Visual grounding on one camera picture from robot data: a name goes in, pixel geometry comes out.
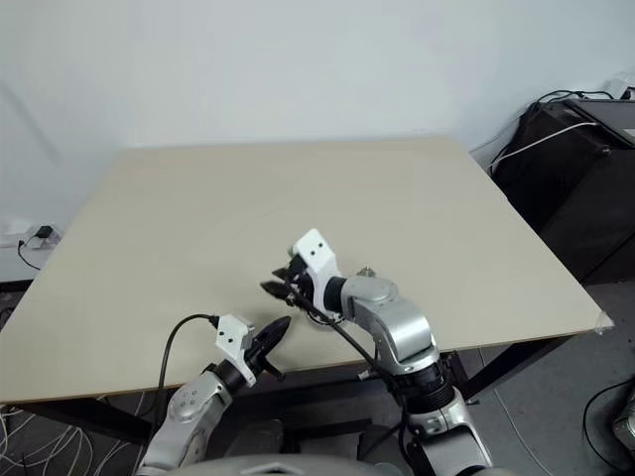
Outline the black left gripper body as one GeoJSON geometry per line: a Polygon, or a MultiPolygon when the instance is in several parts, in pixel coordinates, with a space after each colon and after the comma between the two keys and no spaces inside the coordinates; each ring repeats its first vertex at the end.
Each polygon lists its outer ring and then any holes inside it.
{"type": "Polygon", "coordinates": [[[277,381],[285,380],[286,375],[277,369],[269,360],[269,353],[281,342],[285,331],[262,330],[245,353],[245,362],[256,378],[268,373],[277,381]]]}

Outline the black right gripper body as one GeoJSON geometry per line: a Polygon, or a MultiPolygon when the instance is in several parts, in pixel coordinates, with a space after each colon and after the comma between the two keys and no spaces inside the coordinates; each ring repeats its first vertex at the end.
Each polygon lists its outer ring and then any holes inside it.
{"type": "Polygon", "coordinates": [[[326,259],[320,258],[317,251],[292,253],[287,266],[291,267],[293,278],[283,282],[294,302],[309,313],[326,313],[326,259]]]}

